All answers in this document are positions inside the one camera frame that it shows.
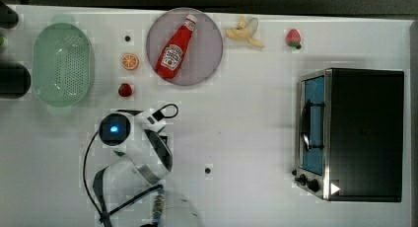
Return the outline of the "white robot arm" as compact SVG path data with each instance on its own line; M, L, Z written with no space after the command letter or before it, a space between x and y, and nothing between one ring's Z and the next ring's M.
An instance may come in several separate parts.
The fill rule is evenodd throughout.
M104 227L204 227L192 202L164 187L173 153L155 112L118 110L100 123L98 141L117 156L93 181Z

